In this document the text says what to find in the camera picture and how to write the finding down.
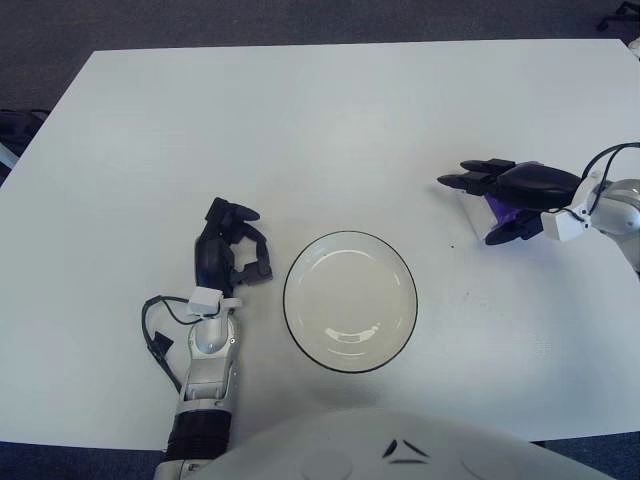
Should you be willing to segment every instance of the gray carpet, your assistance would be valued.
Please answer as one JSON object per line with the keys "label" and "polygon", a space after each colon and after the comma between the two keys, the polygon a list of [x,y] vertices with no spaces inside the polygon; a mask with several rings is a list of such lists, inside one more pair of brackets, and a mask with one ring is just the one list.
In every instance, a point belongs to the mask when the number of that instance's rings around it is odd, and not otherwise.
{"label": "gray carpet", "polygon": [[[621,38],[595,30],[619,0],[2,0],[0,108],[52,108],[94,50],[507,38]],[[638,433],[546,442],[618,479],[640,478]],[[159,452],[0,442],[4,480],[151,479]]]}

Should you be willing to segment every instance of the black cable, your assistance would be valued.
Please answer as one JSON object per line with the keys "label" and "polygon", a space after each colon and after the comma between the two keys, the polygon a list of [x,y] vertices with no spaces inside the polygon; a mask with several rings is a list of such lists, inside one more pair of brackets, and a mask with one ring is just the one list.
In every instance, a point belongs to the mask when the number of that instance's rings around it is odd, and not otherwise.
{"label": "black cable", "polygon": [[555,210],[546,210],[547,213],[558,213],[560,211],[569,212],[571,214],[571,216],[573,218],[575,218],[576,220],[578,220],[580,223],[584,223],[585,222],[584,218],[582,218],[580,215],[578,215],[573,210],[568,209],[567,207],[556,208]]}
{"label": "black cable", "polygon": [[629,143],[619,143],[618,145],[614,145],[613,147],[609,147],[603,151],[601,151],[598,155],[596,155],[595,157],[593,157],[591,159],[591,161],[587,164],[587,166],[584,168],[584,171],[582,172],[582,180],[584,180],[585,178],[587,178],[587,175],[589,175],[589,172],[591,171],[591,169],[593,168],[593,166],[598,162],[598,160],[600,160],[602,157],[604,157],[605,155],[607,155],[608,153],[611,153],[617,149],[625,149],[625,148],[640,148],[640,142],[629,142]]}
{"label": "black cable", "polygon": [[598,203],[600,202],[600,196],[602,195],[602,192],[604,190],[604,186],[605,186],[605,183],[607,181],[607,176],[609,175],[609,169],[611,168],[611,164],[613,163],[613,159],[616,158],[616,155],[618,153],[620,153],[622,150],[624,150],[624,148],[625,147],[619,147],[609,157],[609,161],[607,162],[607,166],[604,169],[604,174],[602,175],[602,180],[600,181],[600,184],[598,185],[598,188],[596,190],[596,198],[593,200],[593,205],[591,206],[591,210],[589,210],[589,215],[591,215],[593,213],[593,211],[598,206]]}
{"label": "black cable", "polygon": [[142,317],[141,318],[142,336],[144,337],[144,341],[147,344],[147,350],[149,350],[151,355],[153,355],[153,358],[155,358],[156,362],[158,363],[158,365],[160,365],[160,368],[162,368],[164,373],[167,374],[167,376],[169,377],[169,380],[171,380],[171,383],[173,383],[174,387],[176,387],[176,390],[178,392],[180,392],[180,390],[182,390],[182,384],[180,383],[180,380],[178,380],[178,378],[175,376],[175,374],[171,370],[171,367],[169,367],[169,364],[167,363],[166,359],[164,358],[163,353],[161,351],[159,351],[156,343],[151,339],[151,335],[149,335],[149,330],[147,328],[147,313],[148,313],[149,309],[152,306],[156,305],[157,303],[162,302],[164,304],[164,306],[167,307],[167,310],[169,311],[169,314],[171,315],[171,317],[176,322],[178,322],[180,325],[194,325],[194,324],[204,320],[204,318],[199,318],[199,319],[197,319],[197,320],[195,320],[193,322],[184,322],[184,321],[180,320],[173,313],[173,310],[171,309],[171,307],[169,306],[167,301],[180,302],[180,303],[188,303],[189,302],[189,300],[187,300],[186,298],[169,297],[169,296],[163,296],[163,295],[158,295],[158,296],[150,298],[149,300],[144,302],[144,305],[142,306],[142,314],[141,314],[141,317]]}
{"label": "black cable", "polygon": [[184,320],[180,320],[178,317],[176,317],[176,314],[173,313],[173,310],[171,310],[171,307],[167,303],[167,300],[173,300],[175,302],[182,302],[182,303],[187,303],[189,300],[185,300],[184,298],[179,298],[179,297],[161,297],[161,301],[162,303],[164,303],[164,306],[167,307],[167,310],[169,311],[169,315],[171,315],[171,317],[180,325],[195,325],[196,323],[199,323],[206,318],[203,316],[194,320],[193,322],[185,322]]}

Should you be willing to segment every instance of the white robot body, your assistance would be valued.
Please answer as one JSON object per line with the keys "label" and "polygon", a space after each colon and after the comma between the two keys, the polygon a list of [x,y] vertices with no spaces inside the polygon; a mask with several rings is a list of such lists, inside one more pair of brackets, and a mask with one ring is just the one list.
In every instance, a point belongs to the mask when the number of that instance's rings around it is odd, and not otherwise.
{"label": "white robot body", "polygon": [[277,426],[188,478],[602,480],[610,477],[526,441],[458,421],[359,409]]}

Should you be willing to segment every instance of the black logo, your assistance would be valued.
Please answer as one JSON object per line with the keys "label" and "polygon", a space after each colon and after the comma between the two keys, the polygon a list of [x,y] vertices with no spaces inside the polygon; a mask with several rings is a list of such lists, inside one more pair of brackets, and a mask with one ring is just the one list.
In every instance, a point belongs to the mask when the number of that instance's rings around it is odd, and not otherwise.
{"label": "black logo", "polygon": [[[382,458],[388,458],[388,462],[390,464],[417,464],[421,463],[424,465],[428,465],[427,461],[431,458],[431,455],[423,452],[418,447],[413,445],[412,443],[407,442],[406,440],[402,440],[402,445],[398,443],[398,441],[394,438],[393,441],[389,444],[385,452],[382,454]],[[400,450],[405,450],[406,453],[402,451],[396,452],[398,450],[398,446],[400,446]]]}

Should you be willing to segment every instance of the white table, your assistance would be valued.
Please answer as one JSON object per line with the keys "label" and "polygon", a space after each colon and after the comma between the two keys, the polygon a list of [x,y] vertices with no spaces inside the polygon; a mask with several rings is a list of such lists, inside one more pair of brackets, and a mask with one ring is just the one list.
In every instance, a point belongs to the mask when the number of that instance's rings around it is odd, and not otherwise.
{"label": "white table", "polygon": [[[637,139],[639,79],[611,40],[93,54],[0,190],[0,439],[165,446],[176,395],[139,312],[190,294],[215,196],[262,214],[274,271],[236,290],[235,442],[368,405],[531,440],[640,429],[638,282],[617,247],[596,232],[485,247],[435,182],[474,158],[581,172]],[[309,360],[282,312],[296,255],[340,229],[395,247],[419,295],[406,348],[362,375]]]}

